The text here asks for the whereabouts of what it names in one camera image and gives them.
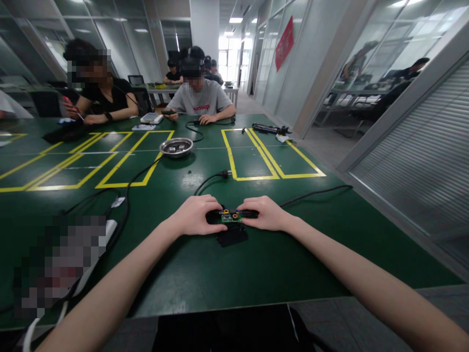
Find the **metal bowl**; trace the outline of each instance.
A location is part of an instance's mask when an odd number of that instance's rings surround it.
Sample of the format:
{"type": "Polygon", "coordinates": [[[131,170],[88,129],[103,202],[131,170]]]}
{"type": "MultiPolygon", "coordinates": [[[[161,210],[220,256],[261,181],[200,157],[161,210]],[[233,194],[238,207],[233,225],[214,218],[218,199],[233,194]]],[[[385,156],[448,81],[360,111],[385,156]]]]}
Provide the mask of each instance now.
{"type": "Polygon", "coordinates": [[[193,146],[194,142],[191,139],[173,138],[160,144],[160,152],[170,158],[178,159],[188,155],[193,146]]]}

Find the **hand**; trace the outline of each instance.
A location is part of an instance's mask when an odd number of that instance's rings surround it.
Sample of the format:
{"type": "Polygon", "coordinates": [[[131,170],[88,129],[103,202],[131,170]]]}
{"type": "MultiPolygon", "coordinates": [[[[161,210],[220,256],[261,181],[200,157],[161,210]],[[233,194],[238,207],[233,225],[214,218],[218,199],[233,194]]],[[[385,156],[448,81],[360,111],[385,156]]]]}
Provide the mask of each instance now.
{"type": "Polygon", "coordinates": [[[88,115],[85,117],[85,125],[100,125],[109,121],[106,115],[88,115]]]}
{"type": "Polygon", "coordinates": [[[70,117],[71,119],[77,120],[80,117],[78,116],[77,113],[77,107],[74,105],[71,105],[69,103],[64,103],[65,110],[67,111],[67,116],[70,117]]]}
{"type": "Polygon", "coordinates": [[[205,115],[202,115],[201,117],[199,117],[199,121],[200,121],[201,125],[208,125],[211,122],[217,122],[218,119],[214,115],[205,114],[205,115]]]}
{"type": "Polygon", "coordinates": [[[211,195],[192,196],[179,207],[179,209],[164,221],[165,225],[181,235],[208,235],[226,231],[223,224],[209,225],[205,215],[211,210],[222,210],[222,207],[211,195]]]}
{"type": "Polygon", "coordinates": [[[174,113],[172,115],[163,115],[163,116],[169,118],[171,121],[176,121],[178,118],[177,113],[174,113]]]}
{"type": "Polygon", "coordinates": [[[262,230],[288,232],[289,225],[296,219],[267,196],[246,198],[237,209],[257,210],[259,212],[257,219],[243,218],[243,223],[262,230]]]}

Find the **red banner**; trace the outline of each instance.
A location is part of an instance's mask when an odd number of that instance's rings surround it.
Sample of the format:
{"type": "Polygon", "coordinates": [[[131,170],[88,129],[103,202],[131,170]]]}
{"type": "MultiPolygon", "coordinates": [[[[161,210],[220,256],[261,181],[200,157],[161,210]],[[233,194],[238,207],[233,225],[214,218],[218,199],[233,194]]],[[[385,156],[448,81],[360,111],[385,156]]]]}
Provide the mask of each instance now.
{"type": "Polygon", "coordinates": [[[293,47],[293,16],[290,17],[288,21],[287,27],[282,34],[282,38],[277,44],[277,48],[275,49],[275,66],[277,68],[277,72],[282,66],[282,63],[285,61],[285,58],[288,56],[288,53],[293,47]]]}

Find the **wristwatch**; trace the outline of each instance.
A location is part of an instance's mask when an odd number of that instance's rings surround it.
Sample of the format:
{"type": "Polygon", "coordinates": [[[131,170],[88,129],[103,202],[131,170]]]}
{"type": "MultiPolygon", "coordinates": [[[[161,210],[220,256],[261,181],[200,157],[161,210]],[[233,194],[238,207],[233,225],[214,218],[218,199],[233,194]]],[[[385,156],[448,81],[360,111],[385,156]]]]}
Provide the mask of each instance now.
{"type": "Polygon", "coordinates": [[[112,118],[112,115],[109,112],[105,112],[104,115],[107,117],[109,121],[114,121],[114,119],[112,118]]]}

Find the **circuit board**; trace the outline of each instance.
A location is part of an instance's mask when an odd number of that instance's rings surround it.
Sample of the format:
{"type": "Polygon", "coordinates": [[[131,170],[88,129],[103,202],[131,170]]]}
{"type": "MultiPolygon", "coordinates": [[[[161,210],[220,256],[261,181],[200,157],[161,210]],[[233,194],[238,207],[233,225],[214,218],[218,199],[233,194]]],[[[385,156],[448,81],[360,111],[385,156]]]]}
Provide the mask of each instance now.
{"type": "Polygon", "coordinates": [[[237,210],[225,209],[220,212],[221,222],[242,222],[241,213],[237,210]]]}

